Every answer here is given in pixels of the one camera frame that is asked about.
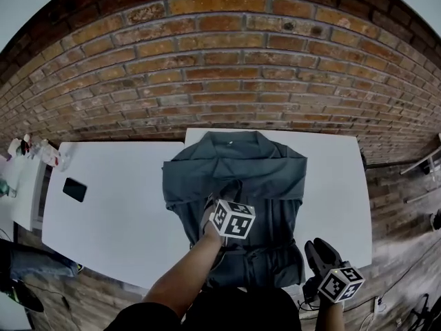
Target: bottle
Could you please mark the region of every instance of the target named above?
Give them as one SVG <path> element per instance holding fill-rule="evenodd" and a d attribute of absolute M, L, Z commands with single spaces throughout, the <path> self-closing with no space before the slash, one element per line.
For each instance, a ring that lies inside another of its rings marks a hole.
<path fill-rule="evenodd" d="M 40 159 L 51 167 L 63 171 L 67 166 L 68 158 L 49 144 L 48 140 L 41 140 L 40 143 L 32 145 L 32 156 L 37 155 Z"/>
<path fill-rule="evenodd" d="M 8 195 L 9 197 L 16 197 L 17 191 L 12 189 L 5 179 L 0 179 L 0 197 Z"/>

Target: white table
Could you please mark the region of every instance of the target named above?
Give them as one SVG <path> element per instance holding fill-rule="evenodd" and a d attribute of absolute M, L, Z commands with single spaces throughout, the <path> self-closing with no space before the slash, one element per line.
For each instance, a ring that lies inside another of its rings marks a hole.
<path fill-rule="evenodd" d="M 182 142 L 62 143 L 67 170 L 50 178 L 44 244 L 109 277 L 150 288 L 189 250 L 179 218 L 165 208 L 162 167 Z M 63 193 L 86 185 L 83 203 Z"/>
<path fill-rule="evenodd" d="M 17 190 L 17 197 L 1 197 L 0 213 L 27 230 L 32 230 L 38 217 L 45 168 L 40 158 L 26 155 L 6 162 L 1 173 L 8 185 Z"/>
<path fill-rule="evenodd" d="M 274 130 L 187 129 L 185 147 L 207 131 L 259 131 L 308 158 L 305 195 L 298 211 L 294 238 L 303 253 L 306 278 L 314 274 L 305 243 L 319 237 L 342 259 L 361 268 L 372 262 L 371 211 L 365 171 L 355 137 Z"/>

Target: shoe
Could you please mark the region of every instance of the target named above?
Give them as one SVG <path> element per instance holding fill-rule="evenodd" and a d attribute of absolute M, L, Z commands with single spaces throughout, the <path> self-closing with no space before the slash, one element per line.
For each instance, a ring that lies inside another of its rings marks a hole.
<path fill-rule="evenodd" d="M 433 230 L 439 230 L 441 228 L 441 209 L 436 213 L 431 214 L 430 224 Z"/>

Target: cable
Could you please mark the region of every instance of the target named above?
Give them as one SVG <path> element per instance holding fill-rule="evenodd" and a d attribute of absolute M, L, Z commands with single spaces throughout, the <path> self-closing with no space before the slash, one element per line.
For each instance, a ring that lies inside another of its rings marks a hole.
<path fill-rule="evenodd" d="M 44 289 L 44 288 L 37 287 L 36 285 L 32 285 L 32 284 L 26 283 L 26 282 L 24 282 L 24 281 L 22 281 L 22 280 L 20 280 L 20 281 L 23 282 L 25 285 L 28 285 L 28 286 L 33 287 L 33 288 L 36 288 L 36 289 L 38 289 L 38 290 L 42 290 L 42 291 L 44 291 L 44 292 L 49 292 L 49 293 L 52 293 L 52 294 L 59 294 L 59 295 L 61 295 L 61 298 L 63 298 L 64 306 L 65 306 L 66 309 L 68 310 L 72 322 L 74 323 L 74 325 L 76 326 L 76 328 L 77 328 L 79 331 L 81 331 L 81 329 L 80 329 L 80 327 L 78 326 L 78 324 L 74 321 L 74 316 L 72 315 L 72 311 L 71 311 L 71 309 L 70 309 L 70 306 L 69 306 L 68 300 L 66 299 L 65 296 L 63 296 L 60 292 L 53 292 L 53 291 L 51 291 L 51 290 L 46 290 L 46 289 Z"/>
<path fill-rule="evenodd" d="M 363 322 L 361 323 L 360 328 L 358 329 L 358 331 L 361 331 L 361 329 L 363 328 L 363 325 L 365 324 L 367 318 L 370 317 L 370 316 L 372 316 L 372 320 L 370 320 L 369 324 L 367 325 L 367 329 L 366 329 L 366 331 L 371 327 L 371 324 L 372 324 L 372 321 L 373 321 L 373 317 L 374 317 L 374 314 L 373 314 L 373 313 L 368 314 L 368 315 L 365 317 L 365 319 L 364 319 Z"/>
<path fill-rule="evenodd" d="M 51 331 L 54 331 L 54 329 L 52 328 L 52 325 L 50 324 L 50 321 L 49 321 L 48 315 L 46 314 L 46 311 L 43 310 L 43 313 L 44 313 L 44 316 L 46 317 L 46 320 L 48 321 L 48 324 L 49 324 Z"/>
<path fill-rule="evenodd" d="M 45 291 L 45 292 L 49 292 L 49 293 L 52 293 L 52 294 L 59 294 L 59 295 L 61 295 L 62 297 L 64 297 L 64 296 L 63 296 L 61 293 L 59 293 L 59 292 L 53 292 L 53 291 L 51 291 L 51 290 L 45 290 L 44 288 L 40 288 L 40 287 L 37 287 L 36 285 L 29 284 L 28 282 L 25 282 L 25 281 L 23 281 L 23 280 L 20 280 L 20 281 L 23 282 L 24 284 L 30 286 L 30 287 L 33 287 L 33 288 L 38 289 L 38 290 L 43 290 L 43 291 Z"/>
<path fill-rule="evenodd" d="M 407 271 L 393 284 L 393 285 L 391 285 L 387 290 L 386 290 L 386 292 L 384 292 L 383 294 L 382 294 L 382 296 L 380 297 L 380 301 L 381 301 L 381 299 L 383 299 L 383 297 L 386 295 L 386 293 L 388 293 L 393 287 L 395 287 L 397 284 L 398 284 L 398 282 L 400 282 L 408 273 L 409 273 L 409 271 L 410 270 L 412 270 L 412 268 L 417 264 L 417 263 L 419 263 L 420 261 L 421 261 L 421 259 L 430 251 L 430 250 L 432 250 L 432 248 L 436 245 L 436 244 L 438 244 L 439 242 L 441 241 L 441 238 L 439 238 L 435 243 L 433 243 L 431 246 L 430 246 L 430 248 L 428 248 L 427 250 L 426 250 L 426 252 L 423 254 L 423 255 L 421 255 L 421 257 L 417 260 L 417 261 L 415 261 L 415 263 L 409 268 L 409 269 L 407 269 Z"/>
<path fill-rule="evenodd" d="M 8 235 L 8 233 L 6 233 L 4 230 L 2 230 L 1 228 L 0 228 L 0 230 L 8 237 L 8 239 L 9 239 L 9 241 L 12 243 L 12 240 L 11 240 L 11 238 L 9 237 L 9 235 Z"/>
<path fill-rule="evenodd" d="M 307 304 L 306 301 L 303 301 L 302 303 L 299 303 L 299 301 L 297 301 L 297 304 L 298 304 L 298 309 L 299 309 L 299 310 L 300 310 L 300 309 L 301 309 L 301 310 L 304 310 L 305 312 L 315 312 L 315 311 L 317 311 L 317 310 L 320 309 L 318 306 L 316 306 L 316 305 L 311 305 L 311 304 L 308 304 L 308 306 L 309 306 L 309 310 L 303 308 L 302 305 L 303 305 L 303 304 Z"/>

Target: white cube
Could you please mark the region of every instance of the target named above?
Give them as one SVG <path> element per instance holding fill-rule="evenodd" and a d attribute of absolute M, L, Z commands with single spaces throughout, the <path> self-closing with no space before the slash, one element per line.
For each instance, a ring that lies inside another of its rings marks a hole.
<path fill-rule="evenodd" d="M 209 220 L 222 237 L 245 239 L 253 225 L 256 213 L 253 206 L 219 200 Z"/>
<path fill-rule="evenodd" d="M 318 287 L 330 301 L 338 303 L 351 299 L 360 289 L 365 279 L 355 267 L 334 268 Z"/>

